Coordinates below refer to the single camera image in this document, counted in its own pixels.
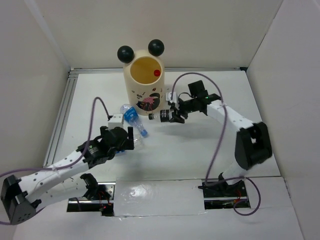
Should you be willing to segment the dark-blue label bottle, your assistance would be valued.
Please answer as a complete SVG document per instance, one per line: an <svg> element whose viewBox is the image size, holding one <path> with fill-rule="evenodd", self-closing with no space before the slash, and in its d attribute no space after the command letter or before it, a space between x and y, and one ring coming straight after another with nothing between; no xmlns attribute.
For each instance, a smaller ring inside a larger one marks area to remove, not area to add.
<svg viewBox="0 0 320 240"><path fill-rule="evenodd" d="M142 150L145 147L144 142L143 142L143 138L140 135L134 135L133 136L133 145L134 145L135 151Z"/></svg>

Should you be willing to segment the black label small bottle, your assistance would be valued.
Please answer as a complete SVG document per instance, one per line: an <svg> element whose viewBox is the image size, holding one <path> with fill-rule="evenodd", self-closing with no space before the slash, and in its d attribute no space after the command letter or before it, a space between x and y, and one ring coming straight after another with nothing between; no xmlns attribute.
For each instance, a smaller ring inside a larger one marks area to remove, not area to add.
<svg viewBox="0 0 320 240"><path fill-rule="evenodd" d="M169 123L173 118L173 113L172 109L162 109L156 113L149 113L148 119L160 123Z"/></svg>

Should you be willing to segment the light-blue label bottle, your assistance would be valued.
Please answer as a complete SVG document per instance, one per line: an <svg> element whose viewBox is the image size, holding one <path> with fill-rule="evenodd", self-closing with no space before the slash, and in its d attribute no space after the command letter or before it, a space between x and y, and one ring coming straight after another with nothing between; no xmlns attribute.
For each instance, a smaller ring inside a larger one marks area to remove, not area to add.
<svg viewBox="0 0 320 240"><path fill-rule="evenodd" d="M132 127L135 127L142 137L147 137L148 132L143 126L139 115L135 108L130 104L123 104L120 107L120 112L123 114L124 120L129 123Z"/></svg>

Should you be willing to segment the red label red-cap bottle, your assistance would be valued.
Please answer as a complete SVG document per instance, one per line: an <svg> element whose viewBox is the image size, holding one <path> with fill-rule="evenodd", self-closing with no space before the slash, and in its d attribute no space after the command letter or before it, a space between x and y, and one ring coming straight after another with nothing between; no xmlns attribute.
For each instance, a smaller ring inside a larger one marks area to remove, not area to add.
<svg viewBox="0 0 320 240"><path fill-rule="evenodd" d="M158 70L158 69L156 69L153 73L154 73L154 75L155 75L156 77L158 77L158 76L161 75L161 72L160 72L160 70Z"/></svg>

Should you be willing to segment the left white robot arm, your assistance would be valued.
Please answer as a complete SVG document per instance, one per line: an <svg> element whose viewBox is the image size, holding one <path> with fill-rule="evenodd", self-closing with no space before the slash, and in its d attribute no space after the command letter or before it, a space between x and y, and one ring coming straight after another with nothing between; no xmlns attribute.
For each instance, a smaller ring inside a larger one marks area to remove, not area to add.
<svg viewBox="0 0 320 240"><path fill-rule="evenodd" d="M118 152L133 150L133 132L132 127L108 129L102 126L99 136L50 167L20 178L12 173L7 175L0 193L9 219L7 224L19 225L48 205L65 199L97 197L99 184L87 171L113 159Z"/></svg>

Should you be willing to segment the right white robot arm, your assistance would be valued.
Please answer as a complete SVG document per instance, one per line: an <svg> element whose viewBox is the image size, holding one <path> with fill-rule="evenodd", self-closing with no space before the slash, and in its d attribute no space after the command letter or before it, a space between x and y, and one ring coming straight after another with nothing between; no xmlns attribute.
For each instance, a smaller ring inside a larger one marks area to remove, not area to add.
<svg viewBox="0 0 320 240"><path fill-rule="evenodd" d="M264 122L253 122L222 101L222 97L208 94L201 80L188 85L190 99L182 100L176 92L167 92L171 123L184 123L190 113L200 112L222 124L224 132L235 134L234 161L218 177L218 190L230 196L236 185L254 166L273 155L268 127Z"/></svg>

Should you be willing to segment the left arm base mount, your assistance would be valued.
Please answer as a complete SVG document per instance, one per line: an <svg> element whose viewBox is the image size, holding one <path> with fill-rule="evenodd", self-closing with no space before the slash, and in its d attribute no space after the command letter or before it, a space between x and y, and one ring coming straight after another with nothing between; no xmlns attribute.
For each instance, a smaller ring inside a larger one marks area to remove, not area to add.
<svg viewBox="0 0 320 240"><path fill-rule="evenodd" d="M104 217L113 217L116 182L99 182L95 196L70 198L67 203L67 213L99 213Z"/></svg>

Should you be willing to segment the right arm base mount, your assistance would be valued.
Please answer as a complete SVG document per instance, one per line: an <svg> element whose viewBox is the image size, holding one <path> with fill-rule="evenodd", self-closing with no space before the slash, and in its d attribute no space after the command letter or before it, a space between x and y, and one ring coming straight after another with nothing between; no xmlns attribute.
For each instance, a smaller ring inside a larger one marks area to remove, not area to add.
<svg viewBox="0 0 320 240"><path fill-rule="evenodd" d="M236 209L251 207L243 180L232 186L225 182L206 186L203 181L197 188L203 193L205 210L232 209L234 206Z"/></svg>

